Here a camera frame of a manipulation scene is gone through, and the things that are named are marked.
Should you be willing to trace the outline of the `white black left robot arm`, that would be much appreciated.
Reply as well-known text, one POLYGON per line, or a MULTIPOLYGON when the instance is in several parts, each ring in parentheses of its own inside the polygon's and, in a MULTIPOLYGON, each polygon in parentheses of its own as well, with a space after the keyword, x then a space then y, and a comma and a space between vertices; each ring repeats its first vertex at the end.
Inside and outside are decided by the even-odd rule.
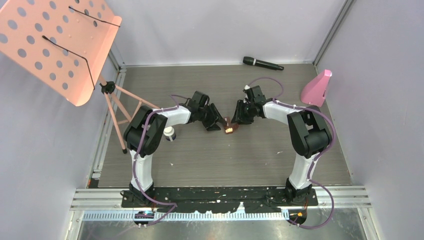
POLYGON ((144 105, 136 111, 123 134, 131 155, 132 172, 124 197, 132 197, 141 207, 148 207, 153 202, 154 152, 163 136, 169 141, 176 139, 174 126, 194 122, 202 123, 208 132, 219 131, 228 125, 215 104, 210 102, 210 97, 200 91, 196 91, 191 98, 186 98, 184 103, 177 103, 173 107, 151 108, 144 105))

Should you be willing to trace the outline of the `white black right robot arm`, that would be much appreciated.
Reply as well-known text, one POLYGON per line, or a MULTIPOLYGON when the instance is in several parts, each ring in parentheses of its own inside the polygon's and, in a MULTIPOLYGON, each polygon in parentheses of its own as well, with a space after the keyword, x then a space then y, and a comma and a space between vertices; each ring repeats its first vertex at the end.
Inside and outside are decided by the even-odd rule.
POLYGON ((236 103, 233 124, 249 125, 255 117, 261 117, 288 126, 296 156, 283 195, 288 204, 299 205, 312 191, 316 162, 333 142, 328 118, 316 106, 300 107, 266 98, 258 85, 247 85, 243 92, 245 98, 236 103))

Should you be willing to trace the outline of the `brown translucent pill container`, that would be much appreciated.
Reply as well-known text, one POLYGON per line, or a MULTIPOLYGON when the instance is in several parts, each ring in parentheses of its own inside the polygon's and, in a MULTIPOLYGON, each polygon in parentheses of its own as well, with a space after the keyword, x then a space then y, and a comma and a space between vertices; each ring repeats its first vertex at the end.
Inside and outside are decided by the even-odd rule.
POLYGON ((227 128, 233 128, 233 132, 231 132, 231 133, 225 133, 226 135, 233 134, 239 128, 239 126, 240 126, 238 123, 232 123, 231 122, 231 119, 229 117, 225 117, 224 118, 224 121, 225 121, 225 123, 223 125, 223 127, 224 127, 224 133, 225 133, 225 130, 227 128))

